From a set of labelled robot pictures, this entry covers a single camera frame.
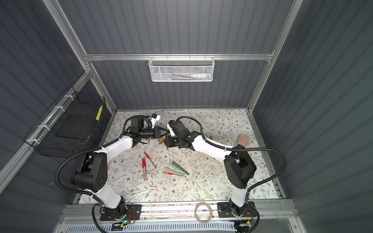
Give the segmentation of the red pen left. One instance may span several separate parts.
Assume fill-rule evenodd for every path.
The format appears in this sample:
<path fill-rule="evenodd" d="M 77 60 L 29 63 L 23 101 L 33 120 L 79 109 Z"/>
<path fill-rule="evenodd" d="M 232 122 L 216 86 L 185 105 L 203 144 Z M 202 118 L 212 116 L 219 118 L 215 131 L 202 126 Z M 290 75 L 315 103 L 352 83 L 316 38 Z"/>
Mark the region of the red pen left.
<path fill-rule="evenodd" d="M 143 168 L 143 160 L 142 159 L 141 159 L 141 163 L 142 163 L 142 172 L 143 172 L 143 180 L 144 180 L 144 168 Z"/>

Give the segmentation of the red pen right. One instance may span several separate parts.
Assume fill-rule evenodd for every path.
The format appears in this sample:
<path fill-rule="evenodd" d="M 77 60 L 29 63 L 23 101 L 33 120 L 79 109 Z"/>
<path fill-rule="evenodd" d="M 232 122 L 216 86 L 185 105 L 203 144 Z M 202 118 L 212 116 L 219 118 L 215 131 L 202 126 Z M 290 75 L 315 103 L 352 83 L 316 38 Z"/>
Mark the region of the red pen right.
<path fill-rule="evenodd" d="M 144 168 L 144 180 L 148 180 L 148 174 L 147 174 L 147 163 L 146 163 L 146 159 L 145 158 L 142 158 L 143 160 L 143 168 Z"/>

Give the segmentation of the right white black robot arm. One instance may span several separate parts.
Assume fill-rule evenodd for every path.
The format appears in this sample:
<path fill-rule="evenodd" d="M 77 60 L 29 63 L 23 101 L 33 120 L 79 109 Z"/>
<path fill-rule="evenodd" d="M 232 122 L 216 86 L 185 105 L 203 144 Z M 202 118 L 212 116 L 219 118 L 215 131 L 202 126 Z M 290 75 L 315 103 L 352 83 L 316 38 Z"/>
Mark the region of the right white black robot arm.
<path fill-rule="evenodd" d="M 234 216 L 242 216 L 245 209 L 249 208 L 248 197 L 250 192 L 264 183 L 278 177 L 287 165 L 283 153 L 269 148 L 245 148 L 242 145 L 229 147 L 219 144 L 205 137 L 203 127 L 199 121 L 189 116 L 181 116 L 176 120 L 170 120 L 167 124 L 170 135 L 167 136 L 167 147 L 178 147 L 207 154 L 221 162 L 233 185 L 230 198 L 231 212 Z M 249 181 L 254 177 L 256 165 L 249 155 L 250 151 L 269 151 L 279 155 L 282 166 L 274 175 L 256 184 L 249 186 Z"/>

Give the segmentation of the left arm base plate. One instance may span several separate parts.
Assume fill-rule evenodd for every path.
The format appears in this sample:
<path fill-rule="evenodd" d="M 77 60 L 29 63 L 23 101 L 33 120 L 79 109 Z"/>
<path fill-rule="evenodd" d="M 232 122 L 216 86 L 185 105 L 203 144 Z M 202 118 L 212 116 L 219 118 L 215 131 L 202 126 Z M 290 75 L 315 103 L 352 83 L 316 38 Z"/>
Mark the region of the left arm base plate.
<path fill-rule="evenodd" d="M 142 205 L 130 204 L 119 206 L 116 209 L 100 208 L 100 221 L 139 220 Z"/>

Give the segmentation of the pink eraser block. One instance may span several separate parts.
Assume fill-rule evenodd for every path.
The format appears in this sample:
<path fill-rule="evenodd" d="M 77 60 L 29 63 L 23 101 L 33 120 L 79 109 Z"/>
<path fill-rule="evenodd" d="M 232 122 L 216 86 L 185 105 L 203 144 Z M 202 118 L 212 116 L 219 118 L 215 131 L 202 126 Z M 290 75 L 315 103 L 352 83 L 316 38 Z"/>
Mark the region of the pink eraser block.
<path fill-rule="evenodd" d="M 237 139 L 237 142 L 236 142 L 236 145 L 241 145 L 243 146 L 244 148 L 248 148 L 249 144 L 251 142 L 251 139 L 249 136 L 247 135 L 244 135 L 244 134 L 240 134 L 238 139 Z"/>

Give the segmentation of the clear tape roll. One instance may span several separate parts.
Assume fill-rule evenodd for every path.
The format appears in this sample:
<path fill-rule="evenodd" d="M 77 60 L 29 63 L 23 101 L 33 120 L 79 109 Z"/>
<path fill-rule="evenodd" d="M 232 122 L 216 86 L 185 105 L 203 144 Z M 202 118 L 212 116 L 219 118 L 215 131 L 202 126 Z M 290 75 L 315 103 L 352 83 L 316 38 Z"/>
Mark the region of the clear tape roll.
<path fill-rule="evenodd" d="M 202 224 L 209 223 L 213 217 L 212 207 L 204 202 L 198 203 L 194 209 L 194 216 Z"/>

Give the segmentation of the red pen upper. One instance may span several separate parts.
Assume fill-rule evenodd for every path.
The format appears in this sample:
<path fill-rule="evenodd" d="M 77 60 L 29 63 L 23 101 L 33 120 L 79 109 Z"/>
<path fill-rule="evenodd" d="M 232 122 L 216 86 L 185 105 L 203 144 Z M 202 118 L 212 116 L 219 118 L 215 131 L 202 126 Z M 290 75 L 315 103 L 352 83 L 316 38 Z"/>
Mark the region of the red pen upper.
<path fill-rule="evenodd" d="M 157 166 L 156 166 L 155 163 L 152 161 L 152 159 L 151 159 L 151 157 L 148 155 L 148 153 L 147 153 L 147 152 L 144 152 L 144 154 L 145 154 L 145 156 L 148 158 L 148 160 L 151 162 L 151 164 L 153 165 L 153 167 L 154 167 L 155 169 L 157 169 Z"/>

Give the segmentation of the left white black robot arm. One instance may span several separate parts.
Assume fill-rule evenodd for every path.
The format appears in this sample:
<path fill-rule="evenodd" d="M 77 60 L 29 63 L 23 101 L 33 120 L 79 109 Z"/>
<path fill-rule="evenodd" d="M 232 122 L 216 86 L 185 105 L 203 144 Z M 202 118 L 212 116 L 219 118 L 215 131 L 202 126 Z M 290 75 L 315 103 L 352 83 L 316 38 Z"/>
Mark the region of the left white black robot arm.
<path fill-rule="evenodd" d="M 166 136 L 169 130 L 156 126 L 156 122 L 159 120 L 160 116 L 155 113 L 148 116 L 129 117 L 118 138 L 103 146 L 77 153 L 64 161 L 55 174 L 57 186 L 67 192 L 91 196 L 98 202 L 104 213 L 112 219 L 124 219 L 128 214 L 125 199 L 116 193 L 107 182 L 108 162 L 138 143 L 144 143 L 146 139 L 158 139 Z M 72 160 L 76 161 L 77 167 L 71 177 L 71 183 L 76 185 L 78 189 L 68 188 L 60 181 L 63 167 Z"/>

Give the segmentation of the red pen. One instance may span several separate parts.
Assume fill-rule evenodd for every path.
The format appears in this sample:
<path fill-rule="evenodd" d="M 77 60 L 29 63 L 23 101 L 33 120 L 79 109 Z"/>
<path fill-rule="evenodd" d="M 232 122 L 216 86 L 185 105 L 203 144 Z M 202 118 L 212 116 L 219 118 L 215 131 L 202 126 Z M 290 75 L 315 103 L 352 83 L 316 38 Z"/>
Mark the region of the red pen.
<path fill-rule="evenodd" d="M 153 165 L 153 167 L 154 167 L 155 169 L 157 169 L 157 166 L 156 166 L 155 163 L 152 161 L 152 159 L 151 159 L 151 157 L 148 155 L 148 153 L 147 153 L 147 152 L 144 152 L 144 154 L 145 154 L 145 156 L 148 158 L 148 160 L 151 162 L 151 164 Z"/>
<path fill-rule="evenodd" d="M 178 176 L 178 177 L 186 178 L 186 176 L 179 175 L 179 174 L 175 174 L 175 173 L 171 173 L 171 172 L 163 171 L 162 173 L 163 173 L 163 174 L 166 174 L 166 175 Z"/>
<path fill-rule="evenodd" d="M 143 180 L 144 180 L 144 168 L 143 168 L 143 160 L 142 159 L 141 159 L 141 163 L 142 163 L 142 172 L 143 172 Z"/>
<path fill-rule="evenodd" d="M 142 158 L 143 160 L 143 168 L 144 168 L 144 180 L 148 180 L 148 174 L 147 174 L 147 163 L 146 163 L 146 159 L 145 158 Z"/>

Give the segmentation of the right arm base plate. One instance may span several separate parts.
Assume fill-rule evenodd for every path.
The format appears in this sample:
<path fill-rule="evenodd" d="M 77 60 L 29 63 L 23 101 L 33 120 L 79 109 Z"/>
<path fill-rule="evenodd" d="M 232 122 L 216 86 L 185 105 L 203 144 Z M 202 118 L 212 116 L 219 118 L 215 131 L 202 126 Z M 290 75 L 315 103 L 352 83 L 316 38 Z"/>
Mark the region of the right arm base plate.
<path fill-rule="evenodd" d="M 218 215 L 220 218 L 230 217 L 246 217 L 254 218 L 258 216 L 257 211 L 254 210 L 253 202 L 245 203 L 242 207 L 236 207 L 233 202 L 219 202 L 217 203 Z"/>

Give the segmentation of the red pen lower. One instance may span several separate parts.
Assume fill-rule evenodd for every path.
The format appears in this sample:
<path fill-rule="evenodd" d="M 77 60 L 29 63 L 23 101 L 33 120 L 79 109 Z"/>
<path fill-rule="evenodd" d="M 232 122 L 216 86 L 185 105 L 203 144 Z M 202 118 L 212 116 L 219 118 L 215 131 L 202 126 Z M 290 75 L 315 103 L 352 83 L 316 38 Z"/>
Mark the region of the red pen lower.
<path fill-rule="evenodd" d="M 166 174 L 166 175 L 178 176 L 178 177 L 186 178 L 186 176 L 179 175 L 179 174 L 175 174 L 175 173 L 171 173 L 171 172 L 163 171 L 162 173 L 163 173 L 163 174 Z"/>

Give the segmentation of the floral patterned table mat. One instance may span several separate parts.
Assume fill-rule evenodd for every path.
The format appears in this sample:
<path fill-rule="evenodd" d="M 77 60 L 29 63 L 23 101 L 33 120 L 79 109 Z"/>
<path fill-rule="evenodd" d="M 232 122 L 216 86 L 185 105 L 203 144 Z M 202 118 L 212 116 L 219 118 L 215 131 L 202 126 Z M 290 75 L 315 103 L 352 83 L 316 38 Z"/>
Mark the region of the floral patterned table mat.
<path fill-rule="evenodd" d="M 199 121 L 206 137 L 228 146 L 235 146 L 240 134 L 250 137 L 248 147 L 258 146 L 253 128 L 244 109 L 165 110 L 157 123 L 165 127 L 168 121 L 182 116 Z M 169 148 L 159 140 L 145 141 L 124 151 L 108 163 L 108 183 L 127 202 L 223 201 L 232 196 L 225 168 L 218 160 L 188 149 Z M 157 166 L 145 156 L 147 152 Z M 143 180 L 141 159 L 147 163 L 148 180 Z M 179 170 L 178 163 L 189 175 L 186 178 L 163 174 L 164 167 Z"/>

